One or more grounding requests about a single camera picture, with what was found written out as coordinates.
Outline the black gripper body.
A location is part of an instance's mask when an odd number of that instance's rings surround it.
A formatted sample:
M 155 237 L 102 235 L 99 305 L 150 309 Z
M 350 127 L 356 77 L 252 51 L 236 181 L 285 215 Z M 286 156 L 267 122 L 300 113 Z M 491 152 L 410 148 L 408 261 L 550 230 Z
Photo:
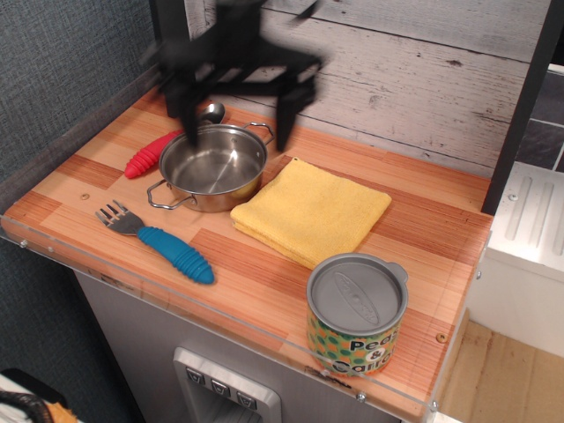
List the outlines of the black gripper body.
M 316 97 L 323 59 L 277 44 L 262 33 L 263 1 L 217 1 L 215 23 L 190 40 L 155 41 L 143 60 L 176 106 L 195 106 L 212 94 L 271 96 L 279 106 L 307 106 Z

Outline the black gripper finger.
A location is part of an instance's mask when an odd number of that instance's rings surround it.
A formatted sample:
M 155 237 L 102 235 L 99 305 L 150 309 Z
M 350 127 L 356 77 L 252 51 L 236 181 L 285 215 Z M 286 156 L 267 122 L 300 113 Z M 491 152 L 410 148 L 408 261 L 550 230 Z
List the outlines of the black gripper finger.
M 167 106 L 171 117 L 178 118 L 189 145 L 198 145 L 197 106 L 211 93 L 203 83 L 171 83 L 167 89 Z
M 296 88 L 278 97 L 276 107 L 276 148 L 286 149 L 297 115 L 314 100 L 314 90 Z

